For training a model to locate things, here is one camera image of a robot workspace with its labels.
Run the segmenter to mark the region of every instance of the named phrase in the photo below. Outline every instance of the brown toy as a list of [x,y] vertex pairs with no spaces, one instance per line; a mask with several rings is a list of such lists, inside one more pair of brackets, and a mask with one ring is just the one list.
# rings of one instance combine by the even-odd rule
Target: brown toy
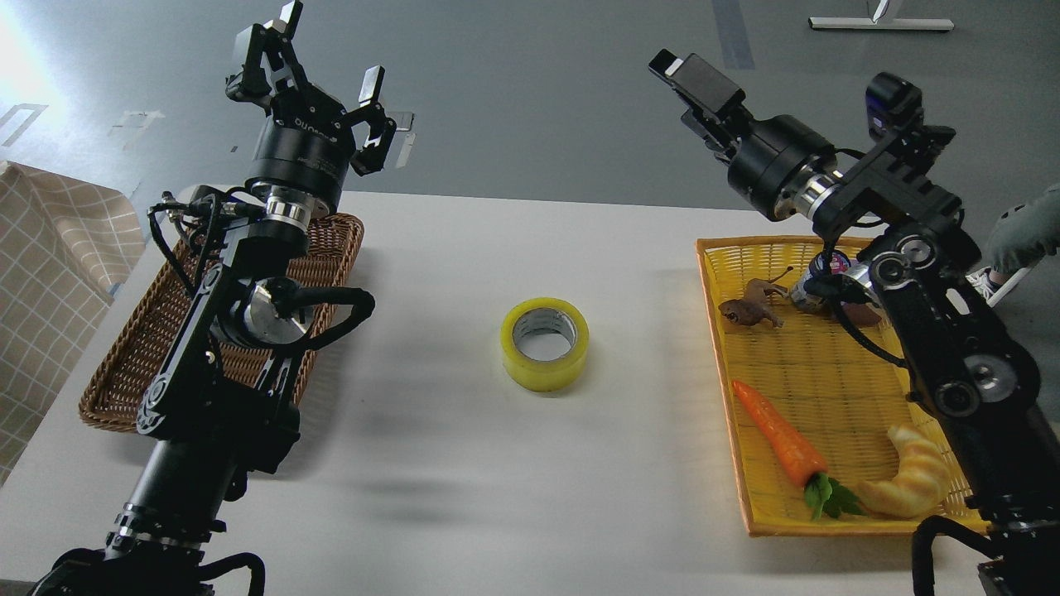
[[784,321],[770,310],[768,297],[770,294],[788,297],[788,288],[775,282],[793,268],[795,267],[788,267],[784,273],[773,279],[752,279],[744,288],[743,298],[726,300],[718,306],[718,310],[722,312],[722,316],[737,325],[752,327],[767,318],[774,329],[783,327]]
[[867,304],[843,304],[843,312],[856,327],[876,327],[883,318]]

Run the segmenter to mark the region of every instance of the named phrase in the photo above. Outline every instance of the clear packing tape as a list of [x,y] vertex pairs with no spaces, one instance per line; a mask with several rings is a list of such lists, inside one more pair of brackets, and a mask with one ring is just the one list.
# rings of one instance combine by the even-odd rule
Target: clear packing tape
[[[556,333],[570,343],[558,358],[538,361],[519,349],[527,337]],[[555,391],[570,385],[585,368],[589,328],[578,309],[559,298],[533,298],[517,304],[500,326],[505,370],[531,391]]]

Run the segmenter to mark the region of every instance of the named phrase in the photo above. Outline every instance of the woven tray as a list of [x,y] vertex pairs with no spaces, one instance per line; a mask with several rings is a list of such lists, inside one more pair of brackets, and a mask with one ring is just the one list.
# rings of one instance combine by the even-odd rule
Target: woven tray
[[[838,249],[851,258],[868,243],[848,239]],[[707,318],[725,401],[740,508],[750,536],[911,534],[920,519],[894,520],[844,514],[810,520],[801,488],[791,484],[762,433],[732,396],[734,379],[760,390],[822,452],[829,475],[853,488],[856,480],[889,479],[898,455],[887,439],[891,424],[911,423],[942,451],[951,486],[930,514],[954,519],[979,532],[986,522],[965,506],[971,494],[938,423],[905,400],[906,373],[870,354],[825,315],[799,312],[779,296],[771,309],[784,321],[779,329],[761,322],[740,327],[721,316],[718,304],[741,298],[752,278],[771,279],[792,265],[777,283],[790,287],[822,250],[815,236],[750,236],[696,243]],[[901,354],[886,319],[865,335]]]
[[[344,285],[364,235],[360,221],[346,213],[314,220],[308,235],[310,253],[293,260],[287,276],[304,286]],[[177,246],[176,256],[192,275],[195,259],[183,244]],[[190,304],[173,268],[163,263],[77,404],[85,423],[107,431],[136,432],[140,399],[162,366]],[[315,335],[330,327],[335,309],[333,304],[317,306],[311,333]],[[220,352],[225,375],[247,386],[254,385],[269,354],[268,350],[227,344],[222,344]],[[302,358],[294,391],[296,405],[305,390],[316,356],[315,351],[310,351]]]

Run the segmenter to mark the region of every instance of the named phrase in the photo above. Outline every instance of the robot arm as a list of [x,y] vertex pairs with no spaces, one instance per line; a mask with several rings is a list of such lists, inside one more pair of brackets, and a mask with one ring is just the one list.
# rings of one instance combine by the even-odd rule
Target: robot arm
[[856,279],[824,283],[856,287],[894,325],[911,399],[939,421],[969,506],[991,523],[987,593],[1058,593],[1060,444],[1035,403],[1038,367],[965,279],[979,251],[959,227],[960,199],[925,176],[953,129],[925,126],[920,90],[881,73],[866,92],[877,144],[840,173],[831,143],[790,116],[755,120],[743,90],[695,54],[662,50],[649,68],[689,106],[682,121],[728,166],[732,189],[771,221],[801,213],[826,247],[867,213],[887,224],[858,256],[868,265]]
[[[106,548],[67,553],[35,595],[212,594],[200,582],[240,566],[251,569],[252,594],[264,590],[261,559],[242,554],[200,565],[201,545],[225,531],[216,514],[223,501],[244,494],[247,472],[276,472],[299,439],[292,390],[305,351],[323,348],[372,313],[375,302],[363,290],[304,288],[286,271],[308,249],[311,221],[335,212],[347,168],[360,175],[381,170],[395,128],[378,103],[381,67],[369,69],[350,112],[306,80],[290,46],[301,6],[287,4],[281,19],[254,24],[236,39],[240,70],[226,93],[266,112],[245,187],[199,187],[189,205],[170,195],[148,215],[175,267],[180,264],[161,241],[156,212],[178,213],[178,229],[183,221],[198,225],[195,234],[182,233],[199,252],[196,271],[177,276],[191,304],[137,413],[138,432],[158,443]],[[361,122],[371,133],[358,150],[351,128]],[[237,192],[263,207],[238,200]],[[311,337],[313,306],[323,303],[353,308]],[[225,376],[218,341],[271,351],[253,387]]]

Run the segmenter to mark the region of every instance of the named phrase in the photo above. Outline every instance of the table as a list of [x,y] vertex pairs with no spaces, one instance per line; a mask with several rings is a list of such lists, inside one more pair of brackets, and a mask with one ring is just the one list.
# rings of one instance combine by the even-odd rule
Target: table
[[[908,539],[744,531],[696,238],[808,234],[752,211],[344,193],[350,284],[375,314],[320,353],[303,438],[226,503],[207,560],[251,550],[270,594],[911,594]],[[0,489],[0,577],[101,547],[153,441],[75,403],[161,258],[149,250]],[[511,381],[498,329],[555,296],[591,330],[554,397]],[[938,593],[978,555],[935,547]],[[243,594],[245,573],[215,582]]]

